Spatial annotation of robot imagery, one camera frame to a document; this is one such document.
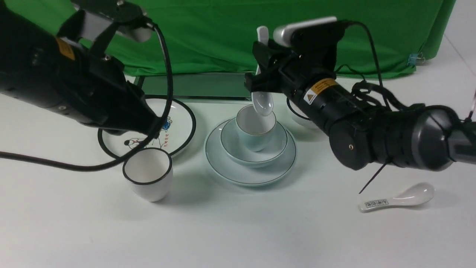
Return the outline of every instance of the table surface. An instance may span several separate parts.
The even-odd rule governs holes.
[[[476,81],[449,46],[444,40],[428,66],[385,85],[403,103],[445,104],[465,116]],[[355,80],[339,82],[350,89]],[[358,195],[379,165],[345,168],[325,135],[294,123],[284,97],[274,98],[299,156],[287,178],[262,188],[220,181],[204,162],[207,133],[243,104],[187,103],[197,131],[158,203],[137,197],[121,167],[75,173],[1,160],[2,267],[474,267],[474,166],[389,166]],[[111,160],[92,128],[3,95],[0,105],[3,151],[83,165]],[[420,208],[357,209],[423,181],[437,192]]]

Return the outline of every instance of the green screen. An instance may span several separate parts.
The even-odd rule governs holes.
[[[247,72],[256,27],[277,26],[324,16],[365,23],[374,37],[384,77],[411,73],[410,54],[433,58],[455,0],[134,0],[160,26],[174,73]],[[74,13],[68,0],[6,0],[14,12],[55,33]],[[133,76],[164,73],[159,43],[116,36],[108,53]],[[339,43],[337,64],[375,74],[365,32],[349,28]]]

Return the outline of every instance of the white plate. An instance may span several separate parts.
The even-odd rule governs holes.
[[[288,145],[283,155],[265,167],[250,168],[233,162],[221,146],[220,134],[228,121],[218,125],[205,139],[205,158],[218,176],[240,186],[263,186],[278,181],[291,171],[296,163],[297,147],[288,130]]]
[[[146,102],[158,116],[162,115],[166,102],[163,97],[147,97]],[[146,148],[160,148],[173,157],[190,143],[196,125],[195,116],[190,108],[174,99],[167,123],[161,129],[159,137],[153,139]],[[114,158],[124,155],[145,138],[144,134],[131,131],[120,136],[110,135],[102,130],[99,130],[98,134],[101,148]]]
[[[286,130],[277,122],[268,146],[261,151],[253,152],[240,142],[235,119],[226,123],[221,131],[220,139],[223,149],[233,161],[249,167],[262,167],[270,164],[283,154],[288,143]]]

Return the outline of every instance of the spoon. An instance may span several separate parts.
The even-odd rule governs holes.
[[[394,198],[371,200],[359,204],[360,212],[398,206],[417,206],[424,204],[435,195],[435,188],[426,182],[415,184]]]
[[[269,31],[266,26],[259,26],[256,28],[258,33],[258,42],[268,45],[269,41]],[[256,69],[256,75],[260,74],[261,70]],[[253,102],[253,107],[255,111],[261,116],[268,116],[273,112],[273,96],[269,92],[253,92],[251,93],[251,100]]]

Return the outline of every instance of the warning label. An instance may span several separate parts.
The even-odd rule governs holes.
[[[337,85],[337,82],[332,78],[325,78],[315,83],[304,95],[304,100],[311,105],[315,98],[321,94],[325,89]]]
[[[68,43],[59,38],[56,38],[56,42],[58,43],[59,52],[63,54],[63,56],[69,58],[70,60],[75,59],[73,49]]]

